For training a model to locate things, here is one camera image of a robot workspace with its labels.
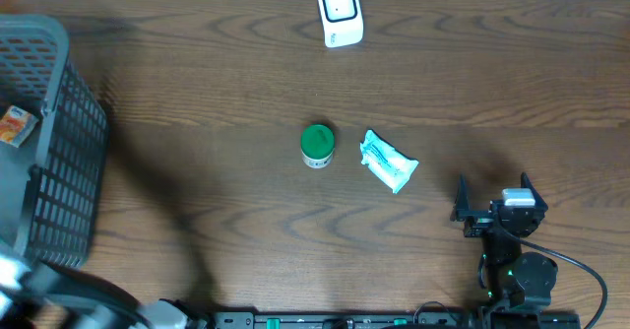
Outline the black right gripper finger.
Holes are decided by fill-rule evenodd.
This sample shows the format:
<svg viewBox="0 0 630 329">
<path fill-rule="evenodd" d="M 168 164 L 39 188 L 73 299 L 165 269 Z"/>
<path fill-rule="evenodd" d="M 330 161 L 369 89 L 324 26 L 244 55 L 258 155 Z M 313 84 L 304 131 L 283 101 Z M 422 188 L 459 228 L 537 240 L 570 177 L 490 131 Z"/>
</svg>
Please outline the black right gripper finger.
<svg viewBox="0 0 630 329">
<path fill-rule="evenodd" d="M 520 180 L 521 180 L 521 188 L 527 189 L 527 192 L 524 193 L 525 197 L 520 202 L 520 206 L 545 209 L 546 208 L 545 201 L 536 191 L 532 182 L 530 181 L 530 178 L 525 172 L 521 173 Z"/>
<path fill-rule="evenodd" d="M 454 203 L 454 212 L 467 212 L 470 209 L 468 188 L 465 177 L 459 176 L 458 190 Z"/>
</svg>

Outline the teal wet wipes pack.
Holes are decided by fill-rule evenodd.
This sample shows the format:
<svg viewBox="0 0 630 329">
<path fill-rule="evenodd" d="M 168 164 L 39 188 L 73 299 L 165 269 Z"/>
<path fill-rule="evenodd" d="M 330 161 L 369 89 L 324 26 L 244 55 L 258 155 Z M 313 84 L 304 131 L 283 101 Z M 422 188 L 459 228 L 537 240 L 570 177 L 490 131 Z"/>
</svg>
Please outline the teal wet wipes pack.
<svg viewBox="0 0 630 329">
<path fill-rule="evenodd" d="M 366 131 L 359 144 L 361 163 L 387 185 L 394 194 L 409 182 L 419 161 L 410 159 L 381 139 L 373 130 Z"/>
</svg>

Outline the green lid jar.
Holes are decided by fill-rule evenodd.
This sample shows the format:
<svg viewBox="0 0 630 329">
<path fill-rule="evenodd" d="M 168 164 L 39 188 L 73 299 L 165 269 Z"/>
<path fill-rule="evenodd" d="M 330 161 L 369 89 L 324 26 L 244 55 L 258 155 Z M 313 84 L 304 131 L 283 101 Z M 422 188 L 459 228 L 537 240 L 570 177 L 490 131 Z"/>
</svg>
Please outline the green lid jar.
<svg viewBox="0 0 630 329">
<path fill-rule="evenodd" d="M 311 124 L 304 129 L 300 138 L 302 160 L 311 168 L 326 167 L 333 159 L 335 135 L 323 124 Z"/>
</svg>

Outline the orange tissue pack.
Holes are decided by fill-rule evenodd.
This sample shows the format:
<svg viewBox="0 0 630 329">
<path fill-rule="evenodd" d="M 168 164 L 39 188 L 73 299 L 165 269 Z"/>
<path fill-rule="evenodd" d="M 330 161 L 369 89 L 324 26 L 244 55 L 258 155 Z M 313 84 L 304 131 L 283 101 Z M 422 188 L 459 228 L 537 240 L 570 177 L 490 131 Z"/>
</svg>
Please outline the orange tissue pack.
<svg viewBox="0 0 630 329">
<path fill-rule="evenodd" d="M 19 148 L 34 130 L 39 119 L 15 105 L 10 105 L 1 118 L 1 141 Z"/>
</svg>

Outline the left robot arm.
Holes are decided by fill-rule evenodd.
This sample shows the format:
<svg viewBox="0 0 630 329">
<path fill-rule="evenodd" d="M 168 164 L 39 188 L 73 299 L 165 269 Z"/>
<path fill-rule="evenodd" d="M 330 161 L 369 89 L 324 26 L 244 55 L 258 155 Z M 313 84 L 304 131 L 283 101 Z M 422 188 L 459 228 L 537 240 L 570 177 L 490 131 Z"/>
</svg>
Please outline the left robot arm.
<svg viewBox="0 0 630 329">
<path fill-rule="evenodd" d="M 106 280 L 1 250 L 1 326 L 33 328 L 47 305 L 66 312 L 62 328 L 212 328 L 215 320 L 181 301 L 142 304 Z"/>
</svg>

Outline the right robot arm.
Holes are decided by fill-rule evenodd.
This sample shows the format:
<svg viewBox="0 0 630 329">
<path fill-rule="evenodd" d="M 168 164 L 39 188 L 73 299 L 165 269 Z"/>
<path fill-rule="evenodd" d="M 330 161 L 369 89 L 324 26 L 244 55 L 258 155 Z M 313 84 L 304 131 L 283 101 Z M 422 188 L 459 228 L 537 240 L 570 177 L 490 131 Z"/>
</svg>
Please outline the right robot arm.
<svg viewBox="0 0 630 329">
<path fill-rule="evenodd" d="M 525 252 L 526 237 L 540 226 L 547 204 L 528 176 L 521 186 L 507 188 L 485 210 L 471 207 L 466 181 L 459 179 L 451 214 L 464 225 L 465 237 L 479 238 L 483 253 L 477 279 L 488 290 L 489 300 L 472 311 L 462 325 L 467 328 L 578 328 L 579 316 L 570 312 L 546 312 L 556 284 L 557 263 L 541 252 Z"/>
</svg>

